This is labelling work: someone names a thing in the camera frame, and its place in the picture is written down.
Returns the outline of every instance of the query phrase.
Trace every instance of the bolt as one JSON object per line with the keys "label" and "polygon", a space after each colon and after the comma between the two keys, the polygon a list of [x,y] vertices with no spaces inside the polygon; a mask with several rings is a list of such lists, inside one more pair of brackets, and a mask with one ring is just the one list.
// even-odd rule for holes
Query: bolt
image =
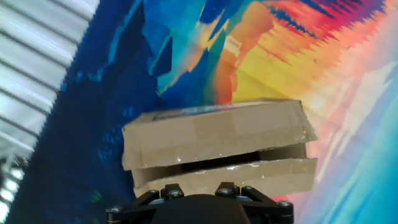
{"label": "bolt", "polygon": [[280,206],[289,206],[289,205],[291,205],[291,203],[288,202],[288,201],[281,200],[281,201],[278,201],[278,205],[280,205]]}
{"label": "bolt", "polygon": [[170,191],[169,195],[174,196],[174,197],[178,197],[181,195],[181,191],[179,190],[172,190]]}
{"label": "bolt", "polygon": [[120,212],[122,210],[121,207],[113,207],[106,210],[106,212]]}
{"label": "bolt", "polygon": [[229,193],[231,193],[231,190],[230,189],[219,189],[217,192],[220,194],[229,194]]}

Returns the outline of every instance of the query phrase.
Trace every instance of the colorful mural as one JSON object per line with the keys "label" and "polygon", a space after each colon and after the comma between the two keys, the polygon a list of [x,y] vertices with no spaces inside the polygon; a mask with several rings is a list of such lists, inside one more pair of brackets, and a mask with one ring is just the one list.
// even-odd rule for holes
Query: colorful mural
{"label": "colorful mural", "polygon": [[146,111],[260,97],[302,100],[320,137],[308,152],[319,158],[313,191],[282,196],[297,223],[398,223],[396,7],[102,0],[9,223],[26,210],[50,223],[103,222],[106,207],[134,200],[121,167],[124,124]]}

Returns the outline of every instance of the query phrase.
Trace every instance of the open box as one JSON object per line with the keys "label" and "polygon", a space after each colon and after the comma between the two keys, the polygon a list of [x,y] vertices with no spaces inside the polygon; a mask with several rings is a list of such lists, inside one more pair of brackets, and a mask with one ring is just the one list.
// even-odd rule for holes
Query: open box
{"label": "open box", "polygon": [[137,195],[180,184],[186,195],[213,194],[220,182],[273,197],[312,188],[317,139],[300,101],[258,100],[148,113],[123,128],[123,166]]}

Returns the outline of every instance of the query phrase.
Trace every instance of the corrugated metal wall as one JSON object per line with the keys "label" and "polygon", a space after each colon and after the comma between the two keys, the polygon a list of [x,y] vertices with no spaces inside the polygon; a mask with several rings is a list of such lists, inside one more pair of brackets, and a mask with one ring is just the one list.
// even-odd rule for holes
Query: corrugated metal wall
{"label": "corrugated metal wall", "polygon": [[0,0],[0,220],[99,0]]}

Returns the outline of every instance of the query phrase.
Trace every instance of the black mechanical part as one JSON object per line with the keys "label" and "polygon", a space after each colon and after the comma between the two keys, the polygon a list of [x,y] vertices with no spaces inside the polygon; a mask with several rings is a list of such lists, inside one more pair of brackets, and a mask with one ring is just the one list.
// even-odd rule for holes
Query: black mechanical part
{"label": "black mechanical part", "polygon": [[293,204],[275,202],[252,187],[239,187],[222,182],[214,195],[184,197],[178,184],[161,190],[150,190],[130,206],[106,211],[107,223],[118,224],[291,224]]}
{"label": "black mechanical part", "polygon": [[160,196],[166,201],[184,197],[184,192],[178,184],[167,184],[160,191]]}

